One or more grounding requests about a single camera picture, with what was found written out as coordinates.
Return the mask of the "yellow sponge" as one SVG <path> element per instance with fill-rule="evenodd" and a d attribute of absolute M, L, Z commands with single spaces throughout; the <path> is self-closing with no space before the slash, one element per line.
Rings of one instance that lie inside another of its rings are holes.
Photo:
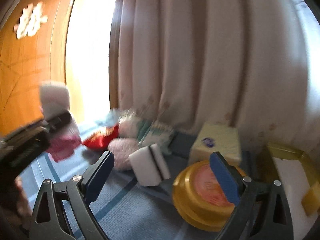
<path fill-rule="evenodd" d="M 303 209 L 308 217 L 317 213 L 320 207 L 320 185 L 316 181 L 312 187 L 304 194 L 301 201 Z"/>

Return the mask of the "pink fluffy cloth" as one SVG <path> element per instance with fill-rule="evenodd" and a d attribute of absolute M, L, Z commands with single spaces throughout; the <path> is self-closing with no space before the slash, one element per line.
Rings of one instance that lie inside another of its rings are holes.
<path fill-rule="evenodd" d="M 46 151 L 55 162 L 60 162 L 71 157 L 80 144 L 80 131 L 75 120 L 72 119 L 66 128 L 50 140 L 50 146 Z"/>

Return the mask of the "white towel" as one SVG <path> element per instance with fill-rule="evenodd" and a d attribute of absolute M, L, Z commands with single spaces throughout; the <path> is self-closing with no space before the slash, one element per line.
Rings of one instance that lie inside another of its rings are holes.
<path fill-rule="evenodd" d="M 47 120 L 70 110 L 69 89 L 62 82 L 42 82 L 39 86 L 39 97 L 43 116 Z"/>

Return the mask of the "red fabric pouch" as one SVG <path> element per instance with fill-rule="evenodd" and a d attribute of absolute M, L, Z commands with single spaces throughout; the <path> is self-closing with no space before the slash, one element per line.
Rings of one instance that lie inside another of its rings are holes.
<path fill-rule="evenodd" d="M 105 150 L 113 139 L 119 135 L 119 125 L 112 127 L 100 127 L 94 131 L 87 139 L 81 142 L 91 150 Z"/>

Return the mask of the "pink flower cloth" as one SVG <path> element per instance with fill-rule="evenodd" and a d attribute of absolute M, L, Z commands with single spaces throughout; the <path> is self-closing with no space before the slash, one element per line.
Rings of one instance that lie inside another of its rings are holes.
<path fill-rule="evenodd" d="M 114 155 L 114 169 L 117 171 L 131 170 L 129 156 L 138 149 L 138 141 L 136 139 L 113 139 L 108 145 L 108 150 Z"/>

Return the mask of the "white melamine sponge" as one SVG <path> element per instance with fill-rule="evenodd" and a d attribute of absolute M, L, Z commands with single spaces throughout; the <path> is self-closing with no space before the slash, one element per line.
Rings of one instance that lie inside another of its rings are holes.
<path fill-rule="evenodd" d="M 158 144 L 142 147 L 129 156 L 129 162 L 140 186 L 158 186 L 171 174 Z"/>

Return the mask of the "gold tray box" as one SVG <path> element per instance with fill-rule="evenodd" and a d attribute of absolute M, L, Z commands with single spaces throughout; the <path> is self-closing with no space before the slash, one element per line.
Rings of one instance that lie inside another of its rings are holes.
<path fill-rule="evenodd" d="M 293 222 L 294 239 L 319 239 L 319 211 L 308 217 L 301 201 L 319 182 L 319 171 L 302 150 L 267 143 L 256 158 L 259 177 L 267 182 L 279 180 L 284 187 Z"/>

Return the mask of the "round gold pink tin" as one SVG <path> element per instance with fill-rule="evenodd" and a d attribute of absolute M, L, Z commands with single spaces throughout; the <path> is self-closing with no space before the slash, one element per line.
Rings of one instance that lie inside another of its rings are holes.
<path fill-rule="evenodd" d="M 172 185 L 172 200 L 187 223 L 209 232 L 220 231 L 234 210 L 207 160 L 180 172 Z"/>

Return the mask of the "blue plaid tablecloth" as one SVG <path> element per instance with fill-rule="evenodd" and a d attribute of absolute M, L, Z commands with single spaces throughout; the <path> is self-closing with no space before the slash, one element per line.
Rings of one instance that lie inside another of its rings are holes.
<path fill-rule="evenodd" d="M 199 230 L 184 221 L 171 201 L 175 177 L 186 168 L 196 136 L 177 133 L 165 158 L 171 178 L 157 187 L 141 187 L 131 171 L 112 171 L 97 200 L 90 204 L 109 239 L 215 239 L 215 232 Z M 44 179 L 68 181 L 97 161 L 99 152 L 80 146 L 59 163 L 44 152 L 22 173 L 23 188 L 33 206 Z"/>

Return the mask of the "yellow tissue pack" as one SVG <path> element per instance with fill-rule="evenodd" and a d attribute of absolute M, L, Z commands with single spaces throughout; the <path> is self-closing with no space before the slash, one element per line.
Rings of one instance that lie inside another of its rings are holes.
<path fill-rule="evenodd" d="M 230 165 L 239 166 L 242 156 L 238 130 L 205 123 L 190 149 L 188 164 L 209 160 L 213 152 L 220 152 Z"/>

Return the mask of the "clear plastic wrapper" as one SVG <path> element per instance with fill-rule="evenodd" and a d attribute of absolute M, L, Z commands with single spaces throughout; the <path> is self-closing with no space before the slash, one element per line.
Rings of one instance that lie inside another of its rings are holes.
<path fill-rule="evenodd" d="M 98 120 L 97 124 L 99 124 L 100 126 L 112 127 L 120 122 L 121 119 L 131 120 L 134 118 L 140 118 L 140 116 L 134 109 L 130 108 L 121 110 L 119 108 L 113 108 L 109 110 L 109 112 L 105 116 Z"/>

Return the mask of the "wooden door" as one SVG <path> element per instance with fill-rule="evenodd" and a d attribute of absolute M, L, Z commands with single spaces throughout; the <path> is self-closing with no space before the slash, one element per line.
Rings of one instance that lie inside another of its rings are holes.
<path fill-rule="evenodd" d="M 42 3 L 47 22 L 17 38 L 28 5 Z M 109 108 L 108 50 L 115 0 L 20 0 L 1 28 L 1 135 L 40 118 L 39 85 L 66 84 L 78 123 Z"/>

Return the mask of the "green patterned tissue pack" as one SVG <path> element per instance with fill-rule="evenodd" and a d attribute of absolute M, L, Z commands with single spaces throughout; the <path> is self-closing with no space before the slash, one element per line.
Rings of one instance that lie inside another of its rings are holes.
<path fill-rule="evenodd" d="M 169 145 L 175 135 L 174 129 L 162 122 L 154 121 L 140 139 L 138 146 L 145 147 L 157 144 L 164 155 L 171 155 Z"/>

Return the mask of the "pink floral curtain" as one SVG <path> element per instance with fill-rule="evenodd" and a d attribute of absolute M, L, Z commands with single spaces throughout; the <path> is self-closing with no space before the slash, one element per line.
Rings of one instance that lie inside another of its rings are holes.
<path fill-rule="evenodd" d="M 319 23 L 304 0 L 116 0 L 110 103 L 319 156 Z"/>

